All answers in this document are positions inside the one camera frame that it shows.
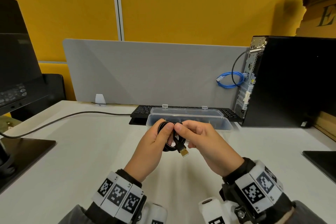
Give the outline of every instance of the clear plastic box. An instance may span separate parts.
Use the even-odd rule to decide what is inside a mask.
[[[221,132],[231,132],[231,123],[224,115],[216,109],[196,108],[161,108],[153,107],[147,119],[146,126],[149,128],[159,119],[172,122],[183,122],[185,120],[196,120],[210,123],[214,129]]]

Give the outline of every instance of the metal trim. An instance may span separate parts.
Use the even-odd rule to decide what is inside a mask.
[[[115,16],[117,20],[118,40],[124,41],[124,23],[121,9],[121,0],[114,0]]]
[[[39,60],[38,63],[67,64],[67,62],[64,61],[41,61],[41,60]]]

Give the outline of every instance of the gray sleeve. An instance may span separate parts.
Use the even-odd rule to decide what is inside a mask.
[[[286,224],[327,224],[300,201],[296,203],[295,211]]]
[[[94,224],[85,215],[85,209],[76,205],[58,224]]]

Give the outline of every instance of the keyboard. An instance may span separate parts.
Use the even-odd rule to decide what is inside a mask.
[[[129,124],[131,125],[145,125],[148,115],[151,113],[151,109],[153,107],[162,107],[160,105],[139,105],[131,114],[131,121]],[[202,107],[190,107],[190,106],[169,106],[170,108],[196,108],[202,109]],[[236,115],[229,108],[209,108],[209,109],[217,109],[219,110],[225,118],[227,118],[230,122],[242,122],[243,119]]]

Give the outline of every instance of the yellow fabric panel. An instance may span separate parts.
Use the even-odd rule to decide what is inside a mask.
[[[301,2],[122,0],[125,40],[249,46],[253,35],[295,35]]]
[[[44,74],[63,75],[66,99],[76,101],[74,89],[72,87],[70,72],[67,64],[39,63],[39,65],[41,72]]]
[[[17,0],[38,60],[66,61],[65,38],[118,40],[114,0]]]

